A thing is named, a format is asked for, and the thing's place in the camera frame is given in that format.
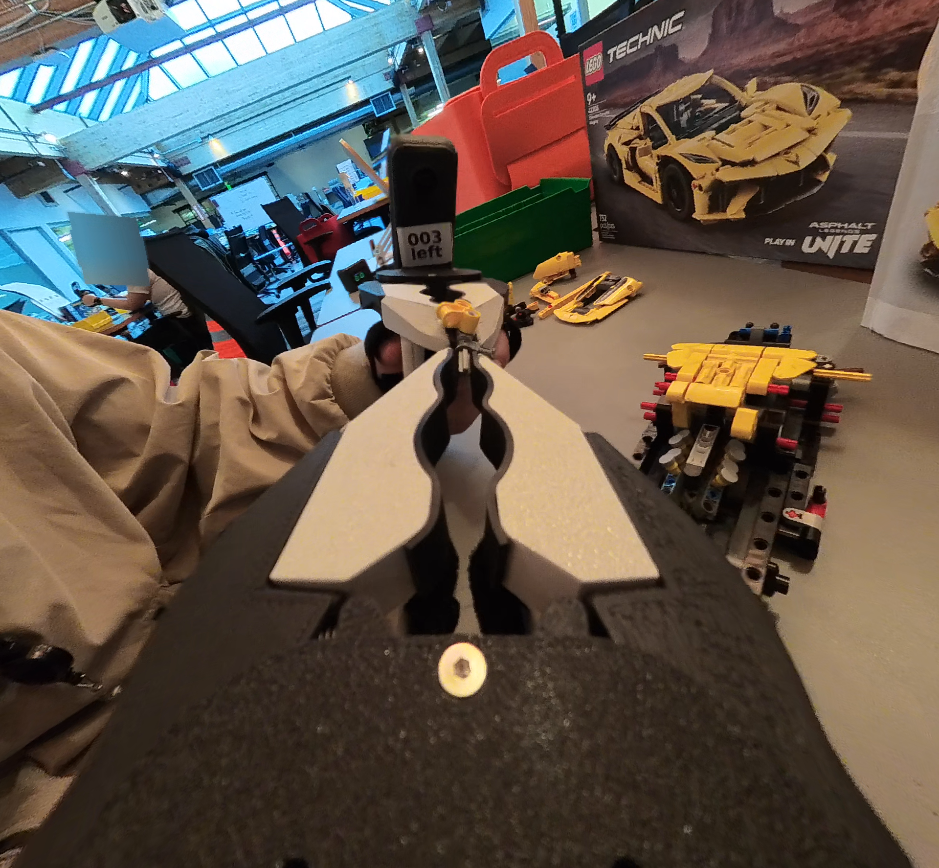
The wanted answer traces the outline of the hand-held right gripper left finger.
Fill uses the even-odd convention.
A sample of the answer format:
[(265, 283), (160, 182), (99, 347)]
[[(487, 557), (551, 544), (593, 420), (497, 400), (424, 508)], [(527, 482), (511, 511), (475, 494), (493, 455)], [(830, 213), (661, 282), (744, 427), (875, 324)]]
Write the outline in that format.
[(451, 434), (456, 360), (443, 349), (342, 432), (280, 557), (274, 585), (373, 600), (412, 634), (448, 634), (458, 556), (437, 464)]

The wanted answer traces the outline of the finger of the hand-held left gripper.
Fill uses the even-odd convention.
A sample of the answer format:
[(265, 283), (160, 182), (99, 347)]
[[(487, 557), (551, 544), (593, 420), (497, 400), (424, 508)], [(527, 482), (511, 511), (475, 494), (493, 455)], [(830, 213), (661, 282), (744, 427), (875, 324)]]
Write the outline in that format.
[(437, 316), (438, 304), (423, 289), (423, 285), (382, 285), (382, 321), (400, 337), (403, 369), (416, 369), (428, 352), (450, 346)]
[(505, 299), (490, 285), (458, 285), (459, 300), (469, 306), (461, 307), (458, 321), (458, 347), (477, 347), (492, 350), (499, 338)]

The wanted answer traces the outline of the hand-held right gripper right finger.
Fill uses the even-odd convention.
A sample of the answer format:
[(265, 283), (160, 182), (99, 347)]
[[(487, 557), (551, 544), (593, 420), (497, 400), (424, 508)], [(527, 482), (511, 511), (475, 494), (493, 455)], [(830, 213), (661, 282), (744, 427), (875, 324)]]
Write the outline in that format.
[(660, 583), (581, 428), (487, 357), (473, 361), (480, 448), (495, 469), (469, 561), (484, 634), (525, 634), (553, 604)]

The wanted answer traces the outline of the small yellow grey brick assembly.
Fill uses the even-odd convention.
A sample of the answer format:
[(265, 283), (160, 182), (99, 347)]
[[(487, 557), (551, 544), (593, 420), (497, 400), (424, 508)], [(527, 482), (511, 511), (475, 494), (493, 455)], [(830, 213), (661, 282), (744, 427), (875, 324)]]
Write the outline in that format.
[(437, 318), (447, 334), (456, 357), (459, 373), (467, 373), (479, 355), (486, 356), (500, 368), (508, 364), (508, 346), (502, 348), (504, 303), (497, 300), (498, 312), (487, 319), (480, 308), (459, 298), (445, 301), (437, 308)]

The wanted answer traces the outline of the partly built toy car chassis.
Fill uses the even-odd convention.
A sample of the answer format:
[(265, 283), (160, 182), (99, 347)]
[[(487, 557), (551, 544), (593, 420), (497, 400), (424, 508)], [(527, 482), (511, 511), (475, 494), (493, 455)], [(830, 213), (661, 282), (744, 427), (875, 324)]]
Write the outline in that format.
[(839, 383), (862, 368), (792, 345), (792, 328), (751, 323), (721, 342), (645, 354), (660, 369), (647, 427), (632, 454), (640, 473), (722, 548), (746, 586), (770, 597), (790, 580), (782, 551), (819, 553), (827, 489), (815, 482), (822, 439), (839, 425)]

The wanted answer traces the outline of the small yellow black brick piece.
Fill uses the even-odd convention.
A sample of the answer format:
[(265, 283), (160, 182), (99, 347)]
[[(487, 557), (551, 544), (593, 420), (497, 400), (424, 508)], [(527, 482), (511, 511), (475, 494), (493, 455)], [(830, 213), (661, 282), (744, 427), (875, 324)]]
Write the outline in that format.
[(536, 319), (543, 320), (551, 316), (559, 299), (557, 291), (548, 284), (536, 284), (531, 290), (531, 297), (513, 308), (512, 318), (520, 327), (534, 324)]

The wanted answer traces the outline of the slanted wooden stick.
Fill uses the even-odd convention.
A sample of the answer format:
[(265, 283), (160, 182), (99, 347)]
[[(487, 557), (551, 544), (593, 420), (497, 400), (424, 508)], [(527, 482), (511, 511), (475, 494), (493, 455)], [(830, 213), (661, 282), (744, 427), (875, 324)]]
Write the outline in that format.
[(369, 179), (380, 189), (382, 193), (388, 196), (390, 193), (388, 181), (382, 178), (382, 176), (372, 167), (372, 165), (364, 157), (358, 154), (358, 151), (353, 146), (348, 144), (344, 138), (341, 137), (339, 139), (339, 143), (346, 149), (349, 156), (356, 162), (358, 168), (369, 177)]

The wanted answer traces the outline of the small yellow curved brick assembly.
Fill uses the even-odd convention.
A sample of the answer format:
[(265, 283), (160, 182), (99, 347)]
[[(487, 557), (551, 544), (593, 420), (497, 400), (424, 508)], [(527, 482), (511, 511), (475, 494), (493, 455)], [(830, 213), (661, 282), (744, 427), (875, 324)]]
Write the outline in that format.
[(537, 285), (550, 285), (565, 278), (576, 278), (581, 257), (572, 251), (562, 251), (540, 263), (534, 270)]

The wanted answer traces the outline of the green plastic bin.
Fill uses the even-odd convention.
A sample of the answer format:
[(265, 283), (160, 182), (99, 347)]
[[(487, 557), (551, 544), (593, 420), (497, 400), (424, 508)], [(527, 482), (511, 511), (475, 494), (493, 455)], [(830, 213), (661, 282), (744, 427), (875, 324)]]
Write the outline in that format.
[(590, 179), (544, 179), (455, 219), (453, 264), (510, 282), (563, 251), (593, 245)]

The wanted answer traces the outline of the red office chair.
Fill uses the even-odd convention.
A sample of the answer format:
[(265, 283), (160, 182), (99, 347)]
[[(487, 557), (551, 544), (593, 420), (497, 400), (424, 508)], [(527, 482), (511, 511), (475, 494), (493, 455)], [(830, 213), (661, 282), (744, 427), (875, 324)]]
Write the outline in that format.
[(311, 262), (333, 262), (336, 252), (353, 241), (347, 227), (328, 214), (302, 220), (297, 238)]

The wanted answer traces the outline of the red plastic tote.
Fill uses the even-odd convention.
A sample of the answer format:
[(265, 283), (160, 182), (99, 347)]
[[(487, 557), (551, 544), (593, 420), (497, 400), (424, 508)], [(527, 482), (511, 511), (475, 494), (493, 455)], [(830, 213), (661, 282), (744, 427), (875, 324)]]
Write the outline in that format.
[(415, 132), (456, 148), (458, 213), (542, 179), (592, 176), (580, 61), (544, 31), (493, 49), (480, 84)]

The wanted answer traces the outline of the black office chair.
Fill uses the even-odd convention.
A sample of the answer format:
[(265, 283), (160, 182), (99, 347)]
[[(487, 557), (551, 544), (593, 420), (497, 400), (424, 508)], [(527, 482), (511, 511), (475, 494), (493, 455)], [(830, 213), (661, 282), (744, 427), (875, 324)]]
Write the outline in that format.
[(330, 263), (315, 263), (288, 276), (276, 287), (276, 301), (265, 303), (194, 236), (176, 230), (145, 237), (144, 244), (154, 273), (190, 306), (219, 323), (248, 358), (270, 365), (277, 355), (305, 345), (309, 337), (302, 334), (298, 311), (309, 331), (315, 331), (310, 299), (330, 288)]

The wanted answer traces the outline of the ceiling projector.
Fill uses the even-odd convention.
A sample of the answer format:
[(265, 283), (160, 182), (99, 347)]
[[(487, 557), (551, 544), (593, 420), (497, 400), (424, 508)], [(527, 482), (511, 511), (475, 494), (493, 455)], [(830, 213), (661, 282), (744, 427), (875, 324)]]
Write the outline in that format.
[(162, 0), (93, 0), (92, 18), (109, 35), (135, 21), (156, 23), (166, 16)]

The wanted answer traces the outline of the toy car set box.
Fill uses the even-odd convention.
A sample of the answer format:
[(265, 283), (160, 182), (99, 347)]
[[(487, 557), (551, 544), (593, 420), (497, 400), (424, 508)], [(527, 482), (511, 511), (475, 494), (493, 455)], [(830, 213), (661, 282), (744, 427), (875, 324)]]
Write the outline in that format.
[(653, 0), (581, 49), (598, 238), (875, 267), (938, 0)]

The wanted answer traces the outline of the toy car instruction booklet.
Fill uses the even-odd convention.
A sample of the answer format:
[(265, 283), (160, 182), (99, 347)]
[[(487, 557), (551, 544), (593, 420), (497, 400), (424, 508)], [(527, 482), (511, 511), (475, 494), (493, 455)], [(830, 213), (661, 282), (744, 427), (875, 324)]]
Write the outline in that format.
[(924, 245), (937, 254), (930, 222), (938, 200), (938, 32), (934, 31), (917, 76), (917, 105), (886, 220), (863, 327), (904, 345), (938, 351), (937, 263), (921, 258)]

